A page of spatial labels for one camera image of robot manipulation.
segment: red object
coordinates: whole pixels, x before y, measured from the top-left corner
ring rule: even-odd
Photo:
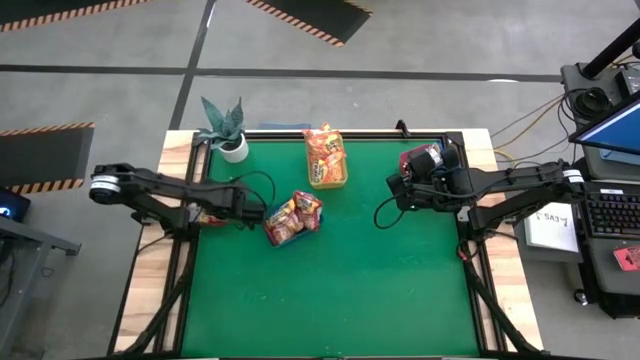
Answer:
[[[613,251],[622,271],[640,271],[640,246]]]
[[[427,144],[427,145],[420,145],[416,148],[413,148],[409,151],[405,151],[403,153],[400,154],[400,159],[398,161],[398,168],[400,170],[400,175],[405,176],[407,175],[407,173],[409,172],[409,169],[407,169],[407,165],[409,165],[409,154],[414,154],[420,151],[427,151],[427,149],[430,149],[432,147],[437,147],[438,145],[435,144]]]

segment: black pole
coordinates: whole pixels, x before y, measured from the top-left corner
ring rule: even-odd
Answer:
[[[636,20],[620,36],[618,36],[606,49],[602,50],[590,63],[580,70],[587,79],[593,79],[609,64],[617,59],[628,48],[640,39],[640,19]]]

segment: wooden table frame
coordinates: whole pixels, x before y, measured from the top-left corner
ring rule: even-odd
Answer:
[[[345,137],[368,134],[369,136],[396,136],[402,138],[399,130],[341,130]],[[464,130],[412,130],[411,134],[420,136],[425,134],[444,135],[454,139],[455,143],[463,145],[463,161],[470,167],[486,171],[497,170],[493,155],[493,147],[486,129]],[[248,131],[247,137],[263,138],[279,136],[298,137],[300,132],[295,130],[256,130]],[[207,174],[208,156],[206,146],[195,146],[193,131],[167,132],[163,146],[158,172],[168,176],[191,179],[199,182],[202,175]],[[174,199],[162,199],[171,206],[180,205]],[[491,206],[504,200],[504,194],[485,196],[479,205]],[[502,225],[501,232],[513,233],[511,226]],[[139,239],[138,247],[161,237],[162,230],[157,225],[144,227]],[[138,335],[154,317],[163,299],[167,297],[177,279],[182,275],[185,264],[195,261],[195,246],[189,242],[166,239],[136,256],[132,263],[131,272],[123,295],[122,304],[113,336],[108,349],[109,354],[123,351],[134,343]],[[501,308],[511,319],[523,336],[537,348],[542,348],[537,322],[531,304],[524,270],[520,261],[517,244],[510,238],[496,236],[483,244],[480,256],[474,259],[474,265],[481,275],[487,288],[496,297]],[[505,340],[504,334],[497,322],[491,316],[484,302],[469,290],[470,302],[476,324],[476,334],[479,348],[482,350],[513,351],[513,345]],[[146,352],[168,357],[179,356],[182,345],[180,324],[184,325],[186,302],[178,300],[172,307],[167,319],[163,321],[161,331],[158,332]]]

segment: potted plant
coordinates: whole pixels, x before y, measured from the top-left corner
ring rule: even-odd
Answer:
[[[209,100],[201,97],[204,112],[207,114],[211,130],[199,128],[198,138],[209,139],[211,149],[220,150],[222,157],[230,163],[244,160],[249,154],[249,145],[244,138],[242,98],[233,110],[222,115],[220,110]]]

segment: monitor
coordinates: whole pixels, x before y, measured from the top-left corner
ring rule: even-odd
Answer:
[[[569,141],[640,155],[640,91],[576,131]]]

